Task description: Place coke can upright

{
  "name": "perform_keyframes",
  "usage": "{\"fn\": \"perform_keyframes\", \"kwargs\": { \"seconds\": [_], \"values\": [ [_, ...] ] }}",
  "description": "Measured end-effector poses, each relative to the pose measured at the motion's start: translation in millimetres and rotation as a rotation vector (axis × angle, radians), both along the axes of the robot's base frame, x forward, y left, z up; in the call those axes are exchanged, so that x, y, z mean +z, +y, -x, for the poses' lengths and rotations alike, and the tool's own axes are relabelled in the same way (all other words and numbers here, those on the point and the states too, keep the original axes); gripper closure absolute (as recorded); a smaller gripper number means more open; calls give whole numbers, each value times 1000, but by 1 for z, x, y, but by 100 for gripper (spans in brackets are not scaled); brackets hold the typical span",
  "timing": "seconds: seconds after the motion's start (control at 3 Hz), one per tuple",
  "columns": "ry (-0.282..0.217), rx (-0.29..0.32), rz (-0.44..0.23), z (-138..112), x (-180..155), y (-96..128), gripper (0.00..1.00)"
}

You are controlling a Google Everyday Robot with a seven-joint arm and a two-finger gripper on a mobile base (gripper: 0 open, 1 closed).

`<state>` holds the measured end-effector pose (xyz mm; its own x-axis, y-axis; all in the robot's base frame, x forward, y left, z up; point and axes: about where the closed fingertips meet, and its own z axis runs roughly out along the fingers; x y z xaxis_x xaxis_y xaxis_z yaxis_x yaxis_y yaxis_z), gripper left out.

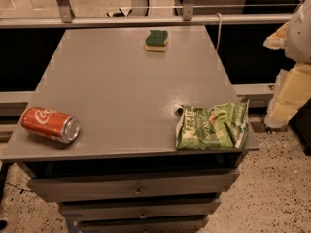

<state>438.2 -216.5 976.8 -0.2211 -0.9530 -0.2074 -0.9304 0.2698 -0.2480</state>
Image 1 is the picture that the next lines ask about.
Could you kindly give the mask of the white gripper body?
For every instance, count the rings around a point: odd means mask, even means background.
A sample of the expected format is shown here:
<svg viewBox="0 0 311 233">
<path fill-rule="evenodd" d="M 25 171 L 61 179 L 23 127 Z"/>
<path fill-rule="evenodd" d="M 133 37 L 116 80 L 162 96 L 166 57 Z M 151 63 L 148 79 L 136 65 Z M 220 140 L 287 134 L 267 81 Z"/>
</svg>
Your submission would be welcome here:
<svg viewBox="0 0 311 233">
<path fill-rule="evenodd" d="M 305 0 L 289 21 L 285 56 L 297 63 L 311 63 L 311 0 Z"/>
</svg>

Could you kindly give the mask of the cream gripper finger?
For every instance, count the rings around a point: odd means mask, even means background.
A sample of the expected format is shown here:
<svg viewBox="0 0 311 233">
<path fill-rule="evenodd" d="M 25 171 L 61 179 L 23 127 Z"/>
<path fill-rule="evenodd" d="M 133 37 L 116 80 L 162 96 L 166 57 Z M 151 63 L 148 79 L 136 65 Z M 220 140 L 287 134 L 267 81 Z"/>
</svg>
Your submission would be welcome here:
<svg viewBox="0 0 311 233">
<path fill-rule="evenodd" d="M 264 123 L 282 128 L 311 99 L 311 65 L 297 63 L 290 70 L 281 69 L 273 88 Z"/>
<path fill-rule="evenodd" d="M 285 38 L 288 25 L 289 24 L 287 22 L 283 24 L 273 34 L 265 39 L 263 45 L 273 50 L 283 49 L 285 47 Z"/>
</svg>

